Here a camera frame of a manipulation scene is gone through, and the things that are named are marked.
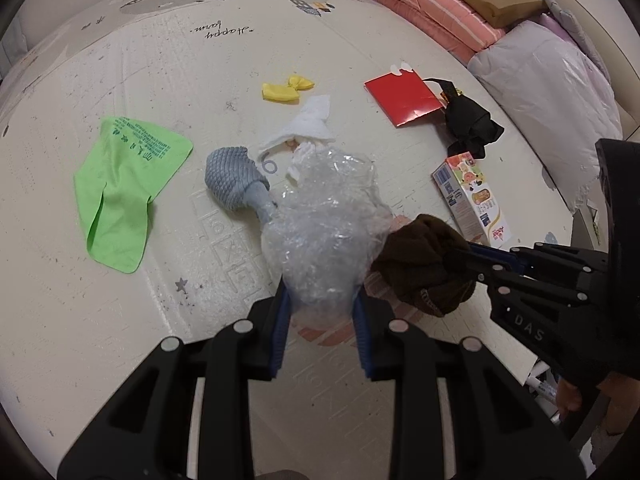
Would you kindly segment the person's right hand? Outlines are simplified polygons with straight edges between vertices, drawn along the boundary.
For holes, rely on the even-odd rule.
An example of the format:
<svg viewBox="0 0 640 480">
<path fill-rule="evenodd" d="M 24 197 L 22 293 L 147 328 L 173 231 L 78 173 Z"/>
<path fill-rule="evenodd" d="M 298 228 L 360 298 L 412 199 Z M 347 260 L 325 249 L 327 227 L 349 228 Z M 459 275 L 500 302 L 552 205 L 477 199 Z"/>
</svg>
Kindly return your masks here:
<svg viewBox="0 0 640 480">
<path fill-rule="evenodd" d="M 610 399 L 610 405 L 601 426 L 607 434 L 622 434 L 638 410 L 637 382 L 620 374 L 609 374 L 598 385 L 599 390 Z M 555 396 L 560 416 L 577 412 L 582 405 L 582 395 L 577 387 L 561 378 Z"/>
</svg>

